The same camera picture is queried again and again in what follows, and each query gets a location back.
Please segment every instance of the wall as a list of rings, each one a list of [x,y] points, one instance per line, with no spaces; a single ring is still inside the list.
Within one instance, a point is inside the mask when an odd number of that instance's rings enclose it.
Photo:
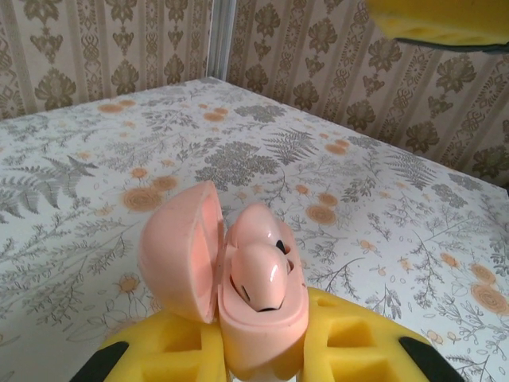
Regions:
[[[237,0],[227,80],[509,186],[509,55],[388,41],[359,0]]]
[[[1,0],[0,116],[204,76],[212,0]]]

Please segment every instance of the earbud charging case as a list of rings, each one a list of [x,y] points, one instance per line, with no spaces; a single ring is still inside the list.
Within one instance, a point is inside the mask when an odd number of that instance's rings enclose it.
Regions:
[[[213,182],[199,183],[161,206],[140,239],[138,265],[153,295],[188,320],[212,323],[219,317],[227,367],[241,380],[288,380],[303,365],[308,291],[293,232],[283,221],[278,224],[291,271],[281,308],[265,312],[250,308],[233,287],[236,248],[224,237]]]

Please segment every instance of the beige wallpaper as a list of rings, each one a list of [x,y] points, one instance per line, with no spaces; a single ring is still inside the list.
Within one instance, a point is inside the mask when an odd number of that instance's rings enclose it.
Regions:
[[[204,75],[212,0],[0,0],[2,119]]]
[[[359,0],[238,0],[227,79],[509,185],[509,55],[388,41]]]

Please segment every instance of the table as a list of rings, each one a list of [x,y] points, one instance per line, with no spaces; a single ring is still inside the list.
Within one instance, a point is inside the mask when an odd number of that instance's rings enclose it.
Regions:
[[[310,286],[429,338],[470,380],[509,376],[506,191],[212,78],[0,123],[0,381],[69,380],[161,309],[143,224],[212,179],[295,231]]]

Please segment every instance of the damask pattern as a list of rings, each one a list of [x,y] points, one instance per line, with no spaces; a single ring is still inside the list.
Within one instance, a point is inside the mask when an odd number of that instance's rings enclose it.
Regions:
[[[209,0],[0,2],[0,118],[203,77],[209,5]]]
[[[363,0],[237,2],[227,80],[509,186],[509,59],[387,40]]]
[[[505,190],[203,78],[0,122],[0,380],[70,380],[159,311],[140,231],[204,180],[227,226],[262,201],[293,229],[308,285],[422,333],[466,380],[507,379]]]

